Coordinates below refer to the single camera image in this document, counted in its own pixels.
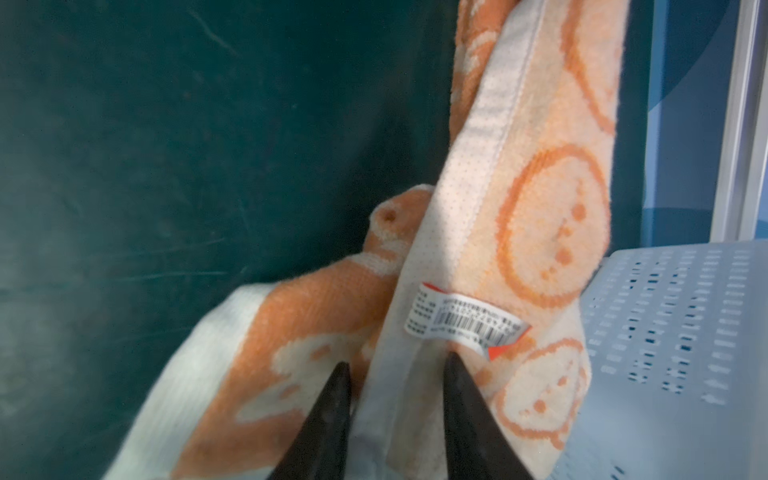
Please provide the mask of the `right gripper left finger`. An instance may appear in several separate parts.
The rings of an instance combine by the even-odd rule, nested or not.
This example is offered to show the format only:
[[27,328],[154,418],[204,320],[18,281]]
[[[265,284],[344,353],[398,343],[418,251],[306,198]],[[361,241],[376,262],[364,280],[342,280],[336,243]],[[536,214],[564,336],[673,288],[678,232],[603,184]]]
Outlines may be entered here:
[[339,362],[271,480],[342,480],[345,477],[351,424],[351,374]]

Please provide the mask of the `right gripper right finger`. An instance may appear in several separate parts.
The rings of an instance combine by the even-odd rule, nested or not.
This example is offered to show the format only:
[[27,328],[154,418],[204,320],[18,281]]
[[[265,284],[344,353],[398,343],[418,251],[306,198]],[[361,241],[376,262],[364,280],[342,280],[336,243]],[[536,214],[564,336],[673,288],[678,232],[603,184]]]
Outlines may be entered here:
[[449,480],[532,480],[459,354],[443,369],[443,417]]

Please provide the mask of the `orange patterned towel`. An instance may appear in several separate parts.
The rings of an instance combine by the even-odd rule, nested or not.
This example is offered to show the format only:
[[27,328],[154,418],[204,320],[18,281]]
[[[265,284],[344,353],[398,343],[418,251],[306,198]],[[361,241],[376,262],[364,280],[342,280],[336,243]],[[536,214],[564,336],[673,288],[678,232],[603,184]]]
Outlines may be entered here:
[[463,1],[435,185],[377,206],[362,249],[244,285],[172,356],[109,479],[269,479],[350,365],[343,479],[448,479],[460,355],[533,479],[591,381],[579,298],[610,243],[626,1]]

